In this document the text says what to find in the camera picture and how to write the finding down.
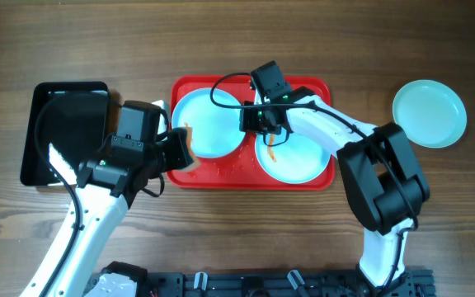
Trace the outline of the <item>orange sponge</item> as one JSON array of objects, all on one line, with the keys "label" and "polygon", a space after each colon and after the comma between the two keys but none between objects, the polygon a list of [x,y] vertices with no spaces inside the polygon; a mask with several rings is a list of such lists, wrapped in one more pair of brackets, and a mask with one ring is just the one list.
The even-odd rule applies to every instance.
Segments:
[{"label": "orange sponge", "polygon": [[185,168],[181,169],[182,172],[191,172],[194,171],[199,165],[200,165],[200,160],[197,158],[195,153],[193,152],[193,149],[191,147],[192,145],[192,127],[184,127],[184,130],[186,131],[186,148],[188,152],[188,164]]}]

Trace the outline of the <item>light blue plate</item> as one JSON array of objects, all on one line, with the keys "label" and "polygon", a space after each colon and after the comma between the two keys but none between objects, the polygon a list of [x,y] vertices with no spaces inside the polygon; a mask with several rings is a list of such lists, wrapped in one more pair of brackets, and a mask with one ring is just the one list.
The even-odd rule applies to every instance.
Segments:
[{"label": "light blue plate", "polygon": [[442,149],[464,135],[468,117],[465,106],[451,88],[434,80],[407,83],[396,93],[393,119],[415,144]]},{"label": "light blue plate", "polygon": [[187,93],[172,112],[172,127],[191,127],[191,148],[199,158],[221,158],[236,150],[245,133],[239,129],[236,109],[216,106],[209,97],[211,88]]},{"label": "light blue plate", "polygon": [[310,182],[326,171],[331,155],[322,146],[300,134],[258,135],[255,141],[257,161],[267,175],[289,184]]}]

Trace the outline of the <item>light blue plate back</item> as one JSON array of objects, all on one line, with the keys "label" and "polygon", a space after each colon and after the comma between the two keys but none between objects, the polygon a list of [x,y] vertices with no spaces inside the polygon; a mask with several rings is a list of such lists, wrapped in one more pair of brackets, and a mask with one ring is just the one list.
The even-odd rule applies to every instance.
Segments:
[{"label": "light blue plate back", "polygon": [[236,109],[216,106],[209,97],[211,88],[187,93],[172,112],[172,127],[191,127],[191,148],[199,158],[221,158],[236,150],[245,133],[239,129]]}]

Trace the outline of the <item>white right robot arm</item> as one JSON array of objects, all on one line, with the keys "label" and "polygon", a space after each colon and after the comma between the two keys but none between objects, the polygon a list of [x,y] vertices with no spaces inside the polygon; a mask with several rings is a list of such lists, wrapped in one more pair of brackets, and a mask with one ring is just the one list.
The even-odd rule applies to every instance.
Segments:
[{"label": "white right robot arm", "polygon": [[301,135],[337,160],[350,209],[364,227],[357,270],[371,295],[391,292],[406,271],[407,235],[418,229],[421,206],[430,197],[405,132],[394,123],[355,120],[309,88],[292,88],[274,61],[248,75],[258,99],[242,105],[241,130]]}]

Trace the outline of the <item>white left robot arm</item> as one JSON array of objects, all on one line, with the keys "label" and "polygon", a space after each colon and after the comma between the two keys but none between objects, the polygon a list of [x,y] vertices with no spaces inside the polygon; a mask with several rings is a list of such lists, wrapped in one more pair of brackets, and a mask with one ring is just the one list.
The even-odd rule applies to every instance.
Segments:
[{"label": "white left robot arm", "polygon": [[171,129],[160,106],[126,101],[116,132],[81,163],[72,203],[24,296],[80,296],[115,228],[139,192],[155,196],[148,181],[195,165],[192,129]]}]

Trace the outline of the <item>red plastic tray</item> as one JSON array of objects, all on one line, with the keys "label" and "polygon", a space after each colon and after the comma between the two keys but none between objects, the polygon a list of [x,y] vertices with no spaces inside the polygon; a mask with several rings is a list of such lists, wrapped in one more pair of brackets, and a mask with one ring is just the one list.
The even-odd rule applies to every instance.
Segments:
[{"label": "red plastic tray", "polygon": [[[171,95],[172,111],[187,93],[200,88],[212,87],[219,76],[190,75],[179,78]],[[286,78],[291,87],[307,87],[331,105],[331,94],[324,81],[311,77]],[[233,77],[217,86],[241,103],[251,101],[253,90],[249,78]],[[276,181],[261,168],[255,153],[256,135],[247,133],[241,145],[227,156],[221,158],[200,158],[200,166],[191,172],[171,171],[168,178],[182,188],[206,189],[245,189],[267,191],[320,191],[327,188],[335,177],[335,161],[331,156],[326,171],[312,181],[303,184],[289,184]]]}]

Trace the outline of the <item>black water basin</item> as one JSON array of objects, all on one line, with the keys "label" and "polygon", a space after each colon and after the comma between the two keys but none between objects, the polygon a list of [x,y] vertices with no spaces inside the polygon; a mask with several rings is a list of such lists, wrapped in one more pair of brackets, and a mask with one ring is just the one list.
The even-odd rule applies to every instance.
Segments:
[{"label": "black water basin", "polygon": [[103,82],[42,82],[31,103],[20,181],[24,186],[60,183],[42,152],[73,185],[81,161],[92,157],[107,134],[110,93]]}]

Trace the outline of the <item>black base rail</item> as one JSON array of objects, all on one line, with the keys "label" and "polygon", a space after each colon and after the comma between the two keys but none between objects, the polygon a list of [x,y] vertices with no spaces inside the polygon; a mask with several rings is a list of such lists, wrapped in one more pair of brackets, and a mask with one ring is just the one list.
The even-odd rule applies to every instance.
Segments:
[{"label": "black base rail", "polygon": [[[400,276],[398,286],[383,296],[436,297],[435,278],[432,270],[405,270]],[[149,273],[148,282],[141,285],[134,296],[172,296],[172,297],[246,297],[246,296],[370,296],[369,286],[364,287],[355,271],[323,271],[302,273],[303,285],[295,289],[288,273],[260,273],[244,275],[208,275],[206,285],[202,277],[182,273]],[[120,293],[128,289],[121,285],[118,290],[105,287],[105,280],[92,276],[84,293]],[[122,292],[120,296],[129,296]]]}]

